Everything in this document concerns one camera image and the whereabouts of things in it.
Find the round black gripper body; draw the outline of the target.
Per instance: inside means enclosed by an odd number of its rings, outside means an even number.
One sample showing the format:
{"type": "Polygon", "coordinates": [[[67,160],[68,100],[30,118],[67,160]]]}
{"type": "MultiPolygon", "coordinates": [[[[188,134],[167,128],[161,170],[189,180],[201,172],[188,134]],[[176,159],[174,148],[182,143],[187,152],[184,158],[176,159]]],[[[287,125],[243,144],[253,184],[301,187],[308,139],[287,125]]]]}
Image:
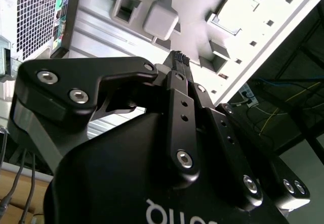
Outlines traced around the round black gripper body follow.
{"type": "Polygon", "coordinates": [[[286,223],[242,154],[222,147],[225,126],[198,133],[199,173],[186,181],[172,170],[157,114],[140,116],[91,139],[61,161],[44,198],[45,223],[286,223]]]}

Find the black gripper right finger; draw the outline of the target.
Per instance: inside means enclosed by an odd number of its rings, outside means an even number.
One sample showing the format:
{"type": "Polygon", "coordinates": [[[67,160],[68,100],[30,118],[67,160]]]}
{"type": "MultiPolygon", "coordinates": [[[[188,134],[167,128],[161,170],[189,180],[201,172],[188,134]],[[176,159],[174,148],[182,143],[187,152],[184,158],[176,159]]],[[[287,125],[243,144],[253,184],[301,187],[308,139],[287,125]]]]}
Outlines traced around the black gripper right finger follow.
{"type": "Polygon", "coordinates": [[[224,194],[235,206],[251,211],[269,197],[280,210],[310,202],[310,191],[297,175],[228,104],[214,106],[207,90],[192,78],[190,59],[181,55],[181,69],[190,82],[198,118],[225,168],[224,194]]]}

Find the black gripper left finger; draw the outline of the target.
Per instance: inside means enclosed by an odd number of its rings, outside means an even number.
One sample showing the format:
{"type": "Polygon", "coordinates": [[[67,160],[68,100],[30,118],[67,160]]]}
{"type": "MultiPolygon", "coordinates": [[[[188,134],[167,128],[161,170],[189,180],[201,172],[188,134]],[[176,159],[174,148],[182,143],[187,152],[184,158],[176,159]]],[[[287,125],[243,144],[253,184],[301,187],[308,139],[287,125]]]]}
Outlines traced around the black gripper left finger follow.
{"type": "Polygon", "coordinates": [[[17,75],[9,131],[51,171],[76,162],[148,167],[183,186],[199,176],[186,57],[32,60],[17,75]]]}

